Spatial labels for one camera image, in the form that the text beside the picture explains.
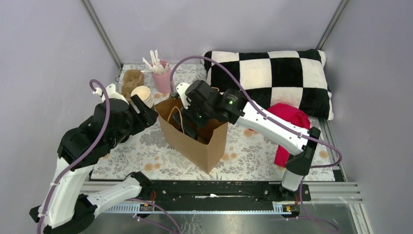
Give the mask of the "brown paper bag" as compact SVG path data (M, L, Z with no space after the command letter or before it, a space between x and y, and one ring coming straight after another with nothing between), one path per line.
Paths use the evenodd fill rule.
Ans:
M227 122L215 119L198 128L184 113L180 99L168 98L154 106L166 142L205 173L225 154Z

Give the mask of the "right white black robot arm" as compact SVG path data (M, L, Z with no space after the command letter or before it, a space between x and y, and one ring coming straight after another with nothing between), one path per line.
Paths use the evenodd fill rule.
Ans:
M289 157L286 171L279 188L281 198L293 200L299 194L301 180L308 175L317 143L309 137L319 139L320 129L298 127L247 100L239 90L228 89L223 94L203 80L191 84L177 85L183 107L181 113L197 127L206 126L209 120L229 122L252 129L283 147Z

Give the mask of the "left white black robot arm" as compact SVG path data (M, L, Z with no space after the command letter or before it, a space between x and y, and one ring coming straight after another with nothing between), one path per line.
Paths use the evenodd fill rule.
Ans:
M95 164L118 144L126 142L157 120L158 113L138 96L131 102L110 98L96 105L94 114L67 131L57 150L57 167L43 204L32 208L31 218L40 234L78 234L118 203L152 195L152 181L133 172L106 190L86 195L81 188Z

